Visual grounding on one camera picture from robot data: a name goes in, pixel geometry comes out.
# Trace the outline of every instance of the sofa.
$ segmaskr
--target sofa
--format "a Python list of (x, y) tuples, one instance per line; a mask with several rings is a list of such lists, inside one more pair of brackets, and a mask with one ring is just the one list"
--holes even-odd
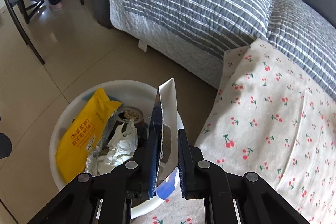
[(218, 88), (225, 51), (261, 38), (336, 100), (336, 0), (92, 0), (95, 18)]

